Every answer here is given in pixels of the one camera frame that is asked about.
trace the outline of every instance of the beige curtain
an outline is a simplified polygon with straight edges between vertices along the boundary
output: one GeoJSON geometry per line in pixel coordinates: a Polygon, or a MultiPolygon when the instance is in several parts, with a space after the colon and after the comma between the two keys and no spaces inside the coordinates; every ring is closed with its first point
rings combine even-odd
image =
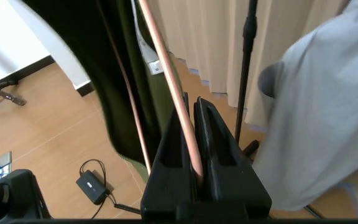
{"type": "MultiPolygon", "coordinates": [[[[259,0],[247,87],[247,121],[260,123],[257,78],[291,44],[341,12],[346,0],[259,0]]],[[[213,93],[236,107],[248,0],[149,0],[169,51],[197,69],[213,93]]]]}

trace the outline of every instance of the olive green fabric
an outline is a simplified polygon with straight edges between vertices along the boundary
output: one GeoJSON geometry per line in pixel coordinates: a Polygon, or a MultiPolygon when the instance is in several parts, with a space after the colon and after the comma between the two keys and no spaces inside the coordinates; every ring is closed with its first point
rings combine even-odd
{"type": "MultiPolygon", "coordinates": [[[[110,140],[117,152],[147,178],[126,84],[111,47],[97,1],[24,0],[65,41],[96,89],[110,140]]],[[[134,94],[146,145],[153,162],[173,102],[163,74],[151,75],[143,61],[135,34],[131,1],[100,1],[134,94]]],[[[141,13],[139,28],[152,46],[141,13]]]]}

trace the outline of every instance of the baseboard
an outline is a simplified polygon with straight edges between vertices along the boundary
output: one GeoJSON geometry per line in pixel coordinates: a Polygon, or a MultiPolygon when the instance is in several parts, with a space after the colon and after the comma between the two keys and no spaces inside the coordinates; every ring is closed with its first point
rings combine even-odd
{"type": "Polygon", "coordinates": [[[93,88],[92,83],[88,82],[87,84],[79,87],[76,90],[81,96],[86,96],[88,93],[91,93],[94,90],[94,88],[93,88]]]}
{"type": "Polygon", "coordinates": [[[44,57],[43,59],[32,63],[31,65],[28,65],[16,72],[13,72],[12,74],[8,75],[7,77],[3,78],[0,80],[1,82],[5,82],[8,80],[17,80],[20,81],[22,78],[25,78],[43,68],[45,68],[46,66],[54,63],[54,59],[49,55],[44,57]]]}

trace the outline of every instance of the white wall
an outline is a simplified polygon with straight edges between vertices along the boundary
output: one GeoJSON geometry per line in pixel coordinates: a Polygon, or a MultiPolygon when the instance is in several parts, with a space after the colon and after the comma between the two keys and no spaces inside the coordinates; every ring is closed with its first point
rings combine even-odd
{"type": "Polygon", "coordinates": [[[9,3],[50,52],[75,89],[90,82],[84,68],[66,43],[38,14],[20,0],[9,0],[9,3]]]}
{"type": "Polygon", "coordinates": [[[0,0],[0,79],[48,55],[12,6],[0,0]]]}

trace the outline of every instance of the brown tile floor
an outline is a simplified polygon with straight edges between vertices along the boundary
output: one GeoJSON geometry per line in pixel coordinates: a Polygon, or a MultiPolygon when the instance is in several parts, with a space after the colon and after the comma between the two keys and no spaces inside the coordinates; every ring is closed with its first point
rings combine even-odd
{"type": "MultiPolygon", "coordinates": [[[[216,98],[197,75],[188,73],[176,60],[183,89],[192,105],[197,96],[215,104],[229,129],[234,132],[236,109],[227,99],[216,98]]],[[[75,184],[80,165],[88,159],[101,159],[107,181],[119,203],[139,208],[145,184],[133,166],[113,150],[104,127],[103,115],[95,92],[81,97],[58,65],[53,64],[23,79],[9,91],[22,95],[27,104],[18,107],[0,100],[0,155],[12,151],[13,169],[30,169],[37,177],[50,213],[55,218],[89,218],[96,211],[75,184]]],[[[240,146],[244,148],[264,135],[242,127],[240,146]]],[[[86,169],[99,170],[90,163],[86,169]]],[[[328,217],[353,217],[345,193],[333,190],[313,204],[328,217]]],[[[277,218],[311,218],[304,210],[272,211],[277,218]]],[[[98,218],[140,218],[106,202],[98,218]]]]}

